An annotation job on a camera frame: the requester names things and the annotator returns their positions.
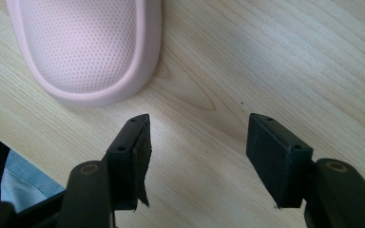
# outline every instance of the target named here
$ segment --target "wooden table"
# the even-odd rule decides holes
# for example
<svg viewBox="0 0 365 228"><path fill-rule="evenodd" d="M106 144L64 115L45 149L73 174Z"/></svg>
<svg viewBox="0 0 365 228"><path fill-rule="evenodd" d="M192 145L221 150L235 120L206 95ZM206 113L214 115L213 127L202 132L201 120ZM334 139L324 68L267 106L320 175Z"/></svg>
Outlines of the wooden table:
<svg viewBox="0 0 365 228"><path fill-rule="evenodd" d="M65 185L127 119L149 113L149 209L120 227L305 227L245 156L248 115L274 117L365 178L365 1L163 0L149 84L104 108L58 104L34 82L0 0L0 140Z"/></svg>

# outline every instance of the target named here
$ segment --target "pink object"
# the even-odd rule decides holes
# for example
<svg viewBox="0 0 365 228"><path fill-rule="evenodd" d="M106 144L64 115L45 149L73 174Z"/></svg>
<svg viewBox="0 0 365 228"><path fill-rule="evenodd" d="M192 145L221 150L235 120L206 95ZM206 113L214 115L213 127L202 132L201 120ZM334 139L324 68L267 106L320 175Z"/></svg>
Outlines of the pink object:
<svg viewBox="0 0 365 228"><path fill-rule="evenodd" d="M161 0L7 0L7 6L29 70L66 105L126 99L157 64Z"/></svg>

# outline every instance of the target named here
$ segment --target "denim fabric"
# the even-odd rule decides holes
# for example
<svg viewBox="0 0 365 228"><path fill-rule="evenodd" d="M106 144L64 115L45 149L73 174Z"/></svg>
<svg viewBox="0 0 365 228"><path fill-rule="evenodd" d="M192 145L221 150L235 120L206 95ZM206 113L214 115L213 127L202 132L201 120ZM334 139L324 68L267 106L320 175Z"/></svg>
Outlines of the denim fabric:
<svg viewBox="0 0 365 228"><path fill-rule="evenodd" d="M16 212L64 191L64 187L34 165L10 151L1 182L1 201L9 201Z"/></svg>

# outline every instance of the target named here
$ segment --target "light wood surface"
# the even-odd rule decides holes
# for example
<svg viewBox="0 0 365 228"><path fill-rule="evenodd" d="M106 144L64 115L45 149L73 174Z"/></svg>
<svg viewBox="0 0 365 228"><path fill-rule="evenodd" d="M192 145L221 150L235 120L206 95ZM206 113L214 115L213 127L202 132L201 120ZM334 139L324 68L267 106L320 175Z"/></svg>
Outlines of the light wood surface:
<svg viewBox="0 0 365 228"><path fill-rule="evenodd" d="M32 79L0 0L0 140L65 185L125 121L149 113L149 209L120 227L305 227L245 156L248 115L271 116L365 178L365 1L163 0L149 84L104 108L58 104Z"/></svg>

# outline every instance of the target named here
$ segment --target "perforated mesh surface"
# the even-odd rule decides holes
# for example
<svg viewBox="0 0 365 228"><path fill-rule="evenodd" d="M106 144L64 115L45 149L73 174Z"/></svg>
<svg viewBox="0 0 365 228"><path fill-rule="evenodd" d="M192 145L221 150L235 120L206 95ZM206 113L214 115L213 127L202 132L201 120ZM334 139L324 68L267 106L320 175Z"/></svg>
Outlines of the perforated mesh surface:
<svg viewBox="0 0 365 228"><path fill-rule="evenodd" d="M28 47L53 86L88 93L116 84L135 44L132 0L19 1Z"/></svg>

